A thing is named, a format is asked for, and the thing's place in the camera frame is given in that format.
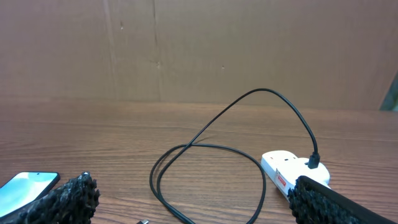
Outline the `Samsung Galaxy smartphone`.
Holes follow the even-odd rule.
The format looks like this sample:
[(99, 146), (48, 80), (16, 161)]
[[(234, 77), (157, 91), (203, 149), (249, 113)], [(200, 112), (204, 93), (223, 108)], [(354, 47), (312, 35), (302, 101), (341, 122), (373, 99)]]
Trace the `Samsung Galaxy smartphone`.
[(24, 171), (1, 187), (1, 219), (47, 195), (60, 180), (58, 172)]

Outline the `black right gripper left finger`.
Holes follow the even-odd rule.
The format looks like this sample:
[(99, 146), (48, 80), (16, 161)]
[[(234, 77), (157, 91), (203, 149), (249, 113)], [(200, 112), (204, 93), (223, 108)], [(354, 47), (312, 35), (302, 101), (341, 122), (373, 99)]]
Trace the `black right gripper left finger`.
[(99, 197), (96, 180), (83, 172), (1, 218), (1, 224), (91, 224)]

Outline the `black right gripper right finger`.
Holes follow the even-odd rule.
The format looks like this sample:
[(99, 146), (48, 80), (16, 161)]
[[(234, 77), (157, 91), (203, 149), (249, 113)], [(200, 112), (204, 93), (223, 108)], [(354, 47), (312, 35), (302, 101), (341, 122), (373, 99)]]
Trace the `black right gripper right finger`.
[(304, 175), (287, 198), (299, 224), (395, 224)]

